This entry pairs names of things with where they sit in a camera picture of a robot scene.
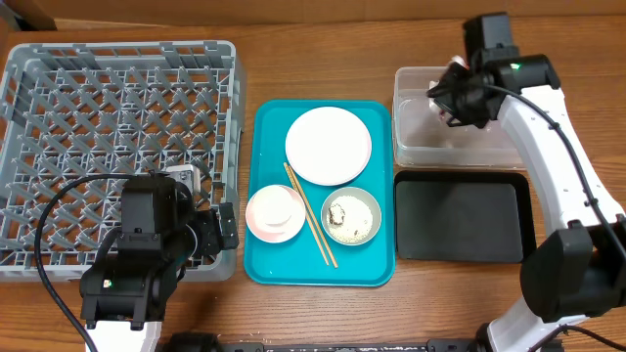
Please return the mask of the grey bowl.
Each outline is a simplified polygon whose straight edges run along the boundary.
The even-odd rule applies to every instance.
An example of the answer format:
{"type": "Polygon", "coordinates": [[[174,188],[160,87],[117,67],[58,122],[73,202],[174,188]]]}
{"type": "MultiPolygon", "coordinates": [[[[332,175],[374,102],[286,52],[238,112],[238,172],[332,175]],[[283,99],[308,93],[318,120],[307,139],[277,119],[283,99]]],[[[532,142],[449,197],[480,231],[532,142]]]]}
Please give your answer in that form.
{"type": "Polygon", "coordinates": [[[381,216],[381,209],[380,206],[378,204],[378,202],[376,201],[376,199],[367,191],[360,189],[360,188],[355,188],[355,187],[343,187],[340,189],[337,189],[335,191],[333,191],[324,201],[322,208],[321,208],[321,220],[322,220],[322,227],[323,230],[330,236],[330,238],[332,240],[334,240],[335,242],[338,242],[340,244],[343,245],[348,245],[348,246],[357,246],[357,245],[362,245],[365,244],[367,242],[369,242],[379,231],[380,226],[381,226],[381,222],[382,222],[382,216],[381,216]],[[331,205],[331,203],[338,197],[341,196],[353,196],[356,197],[360,200],[362,200],[363,202],[365,202],[370,209],[372,210],[373,213],[373,227],[369,233],[369,236],[363,241],[363,242],[357,242],[356,244],[347,244],[347,243],[343,243],[343,242],[338,242],[337,240],[335,240],[329,233],[329,227],[328,227],[328,221],[327,221],[327,212],[328,209],[331,205]]]}

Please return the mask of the rice and food scraps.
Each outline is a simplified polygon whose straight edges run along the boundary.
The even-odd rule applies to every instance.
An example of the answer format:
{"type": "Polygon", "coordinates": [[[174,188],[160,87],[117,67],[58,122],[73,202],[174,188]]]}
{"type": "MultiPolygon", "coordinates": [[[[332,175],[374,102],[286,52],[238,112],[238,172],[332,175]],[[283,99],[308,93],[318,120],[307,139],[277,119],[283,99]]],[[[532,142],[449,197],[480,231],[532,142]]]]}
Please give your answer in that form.
{"type": "Polygon", "coordinates": [[[365,202],[353,196],[341,196],[328,209],[328,233],[338,242],[363,242],[373,227],[373,219],[372,210],[365,202]]]}

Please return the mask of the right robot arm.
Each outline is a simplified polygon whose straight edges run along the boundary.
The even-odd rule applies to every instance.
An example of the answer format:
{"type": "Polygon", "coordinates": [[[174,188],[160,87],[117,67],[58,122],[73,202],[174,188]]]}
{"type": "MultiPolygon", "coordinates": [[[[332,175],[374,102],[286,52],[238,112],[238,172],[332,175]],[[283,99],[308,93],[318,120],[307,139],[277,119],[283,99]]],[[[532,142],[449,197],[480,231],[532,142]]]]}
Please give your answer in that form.
{"type": "Polygon", "coordinates": [[[483,325],[473,351],[559,351],[559,335],[625,303],[625,212],[588,159],[544,55],[523,56],[509,17],[463,25],[466,54],[428,97],[451,127],[498,122],[542,206],[547,237],[521,264],[522,296],[483,325]]]}

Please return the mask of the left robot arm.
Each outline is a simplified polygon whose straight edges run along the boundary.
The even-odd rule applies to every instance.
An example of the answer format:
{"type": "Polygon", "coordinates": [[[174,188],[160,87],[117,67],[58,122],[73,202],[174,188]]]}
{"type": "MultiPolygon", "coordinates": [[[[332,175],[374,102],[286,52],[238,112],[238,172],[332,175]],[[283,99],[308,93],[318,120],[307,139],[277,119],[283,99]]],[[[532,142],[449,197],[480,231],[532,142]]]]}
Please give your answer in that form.
{"type": "Polygon", "coordinates": [[[178,284],[222,282],[235,272],[239,234],[232,203],[198,210],[195,184],[133,176],[121,190],[121,224],[82,275],[88,351],[154,351],[178,284]]]}

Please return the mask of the white paper cup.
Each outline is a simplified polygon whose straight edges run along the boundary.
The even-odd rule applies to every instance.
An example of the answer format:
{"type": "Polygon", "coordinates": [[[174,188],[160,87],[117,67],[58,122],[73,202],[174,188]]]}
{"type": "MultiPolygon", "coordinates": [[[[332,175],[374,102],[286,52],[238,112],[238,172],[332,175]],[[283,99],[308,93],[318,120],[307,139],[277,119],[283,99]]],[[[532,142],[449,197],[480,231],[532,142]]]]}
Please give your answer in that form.
{"type": "Polygon", "coordinates": [[[292,197],[280,185],[262,188],[255,194],[256,217],[267,226],[280,226],[291,218],[292,197]]]}

